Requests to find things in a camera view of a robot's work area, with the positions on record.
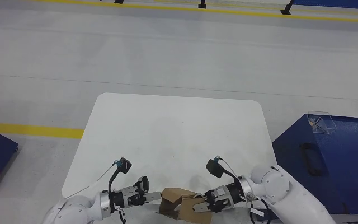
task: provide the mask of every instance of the transparent container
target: transparent container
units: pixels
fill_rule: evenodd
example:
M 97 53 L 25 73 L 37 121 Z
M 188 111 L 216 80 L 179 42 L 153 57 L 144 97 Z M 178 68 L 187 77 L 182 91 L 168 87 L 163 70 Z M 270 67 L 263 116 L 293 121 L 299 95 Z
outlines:
M 337 130 L 337 126 L 328 112 L 309 111 L 307 118 L 313 133 L 331 134 Z

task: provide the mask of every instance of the cardboard box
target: cardboard box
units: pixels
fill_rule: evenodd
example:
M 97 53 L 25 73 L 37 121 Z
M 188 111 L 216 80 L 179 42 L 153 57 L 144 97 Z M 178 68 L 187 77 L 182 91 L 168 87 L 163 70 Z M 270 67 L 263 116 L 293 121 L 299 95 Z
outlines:
M 212 212 L 194 212 L 192 206 L 204 202 L 203 198 L 193 198 L 195 192 L 181 188 L 165 188 L 162 192 L 162 203 L 159 213 L 175 220 L 210 224 Z

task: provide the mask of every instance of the yellow tape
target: yellow tape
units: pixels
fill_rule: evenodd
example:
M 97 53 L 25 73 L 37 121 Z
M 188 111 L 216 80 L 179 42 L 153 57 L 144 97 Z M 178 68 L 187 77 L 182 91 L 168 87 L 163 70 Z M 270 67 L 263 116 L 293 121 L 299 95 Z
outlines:
M 48 2 L 48 3 L 64 3 L 64 4 L 83 4 L 90 6 L 109 6 L 121 8 L 145 8 L 152 10 L 174 10 L 174 11 L 192 11 L 192 12 L 208 12 L 208 13 L 223 13 L 231 15 L 246 15 L 246 16 L 262 16 L 262 17 L 279 17 L 279 18 L 295 18 L 301 20 L 325 20 L 325 21 L 340 21 L 340 22 L 358 22 L 358 18 L 339 18 L 339 17 L 324 17 L 324 16 L 303 16 L 303 15 L 282 15 L 278 13 L 266 12 L 245 12 L 245 11 L 232 11 L 232 10 L 215 10 L 203 8 L 187 8 L 177 6 L 151 6 L 139 4 L 114 4 L 107 2 L 82 2 L 73 0 L 32 0 L 35 2 Z
M 171 0 L 154 0 L 157 3 L 177 3 L 177 4 L 193 4 L 197 5 L 195 2 L 182 2 L 182 1 L 171 1 Z M 283 10 L 279 7 L 266 7 L 266 6 L 244 6 L 240 4 L 220 4 L 220 3 L 206 3 L 208 6 L 228 6 L 228 7 L 238 7 L 238 8 L 254 8 L 254 9 L 263 9 L 263 10 Z M 344 15 L 358 15 L 358 12 L 344 12 L 344 11 L 326 11 L 326 10 L 297 10 L 291 9 L 290 12 L 311 12 L 311 13 L 330 13 L 330 14 L 344 14 Z
M 84 130 L 22 124 L 0 124 L 1 134 L 26 134 L 30 136 L 51 136 L 59 138 L 82 138 Z

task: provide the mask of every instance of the blue cabinet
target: blue cabinet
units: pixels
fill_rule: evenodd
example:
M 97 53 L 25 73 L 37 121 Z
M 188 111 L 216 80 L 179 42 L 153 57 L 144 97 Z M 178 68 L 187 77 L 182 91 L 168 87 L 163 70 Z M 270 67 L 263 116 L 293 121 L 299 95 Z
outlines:
M 329 213 L 358 213 L 358 118 L 331 116 L 336 130 L 315 133 L 307 114 L 273 143 L 277 163 Z
M 358 8 L 357 0 L 295 0 L 294 4 L 303 6 Z
M 18 144 L 2 135 L 0 135 L 0 173 L 17 151 Z

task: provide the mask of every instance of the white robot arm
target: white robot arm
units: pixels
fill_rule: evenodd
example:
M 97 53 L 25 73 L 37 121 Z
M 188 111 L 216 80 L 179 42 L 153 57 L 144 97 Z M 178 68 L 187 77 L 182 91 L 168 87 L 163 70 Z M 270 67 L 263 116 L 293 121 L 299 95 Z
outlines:
M 46 214 L 43 224 L 88 224 L 95 220 L 103 220 L 119 211 L 123 224 L 126 223 L 122 208 L 141 206 L 145 203 L 161 198 L 160 192 L 148 193 L 149 181 L 142 176 L 132 186 L 119 191 L 111 192 L 111 184 L 120 172 L 127 173 L 131 163 L 121 158 L 115 161 L 117 170 L 109 181 L 109 189 L 95 195 L 93 199 L 84 196 L 72 196 L 69 199 L 60 200 Z
M 234 182 L 198 195 L 205 202 L 194 205 L 195 212 L 220 212 L 241 201 L 262 200 L 284 224 L 335 224 L 321 202 L 282 167 L 257 166 L 251 177 L 236 177 L 218 160 L 220 157 L 209 160 L 206 168 L 219 178 L 226 173 L 234 177 Z

